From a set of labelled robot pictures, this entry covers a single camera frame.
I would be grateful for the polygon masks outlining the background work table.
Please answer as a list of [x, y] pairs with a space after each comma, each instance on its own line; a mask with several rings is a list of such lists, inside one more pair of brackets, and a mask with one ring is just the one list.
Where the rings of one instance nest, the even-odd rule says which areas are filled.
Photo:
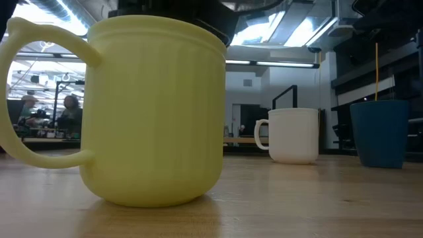
[[33, 151], [79, 149], [81, 146], [81, 140], [67, 139], [62, 131], [53, 128], [29, 128], [19, 138]]

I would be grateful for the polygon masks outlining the person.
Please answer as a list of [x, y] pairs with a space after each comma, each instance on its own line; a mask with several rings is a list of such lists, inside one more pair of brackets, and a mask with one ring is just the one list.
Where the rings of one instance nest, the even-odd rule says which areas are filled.
[[76, 96], [68, 95], [63, 100], [65, 110], [58, 118], [58, 126], [69, 135], [81, 134], [83, 109]]
[[36, 126], [36, 118], [31, 117], [32, 109], [35, 107], [38, 100], [32, 95], [25, 95], [21, 98], [23, 101], [23, 108], [20, 113], [19, 121], [24, 120], [24, 124], [29, 127]]

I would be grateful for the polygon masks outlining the black leaning boards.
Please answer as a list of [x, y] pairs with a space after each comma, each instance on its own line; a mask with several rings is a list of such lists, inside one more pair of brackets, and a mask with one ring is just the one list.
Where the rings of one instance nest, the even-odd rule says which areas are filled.
[[319, 153], [322, 153], [325, 149], [326, 140], [326, 112], [325, 109], [319, 109]]

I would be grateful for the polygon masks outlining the yellow mug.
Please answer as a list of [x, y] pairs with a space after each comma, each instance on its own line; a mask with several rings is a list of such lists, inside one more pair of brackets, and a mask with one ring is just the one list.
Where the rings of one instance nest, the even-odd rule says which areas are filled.
[[50, 157], [27, 148], [0, 99], [0, 147], [25, 163], [78, 167], [85, 186], [106, 201], [133, 207], [189, 202], [211, 189], [223, 164], [225, 44], [181, 20], [112, 17], [86, 40], [22, 18], [7, 23], [0, 44], [0, 93], [17, 52], [45, 41], [86, 63], [81, 149]]

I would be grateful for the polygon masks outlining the dark background monitor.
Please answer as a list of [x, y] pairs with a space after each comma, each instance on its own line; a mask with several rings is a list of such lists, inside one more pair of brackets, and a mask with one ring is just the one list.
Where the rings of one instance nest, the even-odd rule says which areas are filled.
[[18, 124], [23, 106], [24, 106], [23, 100], [7, 99], [7, 109], [8, 109], [9, 118], [12, 125]]

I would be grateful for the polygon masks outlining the dark blue cup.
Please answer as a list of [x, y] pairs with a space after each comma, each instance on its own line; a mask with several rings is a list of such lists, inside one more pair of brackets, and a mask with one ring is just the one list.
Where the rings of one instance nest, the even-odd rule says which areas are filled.
[[403, 167], [409, 105], [405, 100], [377, 100], [350, 106], [354, 142], [365, 167]]

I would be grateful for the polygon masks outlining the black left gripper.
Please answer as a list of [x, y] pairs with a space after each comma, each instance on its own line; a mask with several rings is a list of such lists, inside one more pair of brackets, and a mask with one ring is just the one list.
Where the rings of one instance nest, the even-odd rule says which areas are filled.
[[108, 17], [124, 15], [153, 15], [171, 19], [188, 20], [217, 36], [226, 46], [232, 43], [238, 19], [256, 11], [266, 11], [284, 0], [262, 3], [246, 11], [234, 11], [221, 0], [118, 0], [118, 8]]

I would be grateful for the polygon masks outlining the white mug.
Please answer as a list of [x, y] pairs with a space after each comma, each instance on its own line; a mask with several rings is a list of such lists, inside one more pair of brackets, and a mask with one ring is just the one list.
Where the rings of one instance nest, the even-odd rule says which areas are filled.
[[[260, 140], [260, 127], [268, 125], [268, 145]], [[319, 156], [319, 111], [312, 108], [282, 108], [256, 121], [256, 145], [277, 163], [308, 165]]]

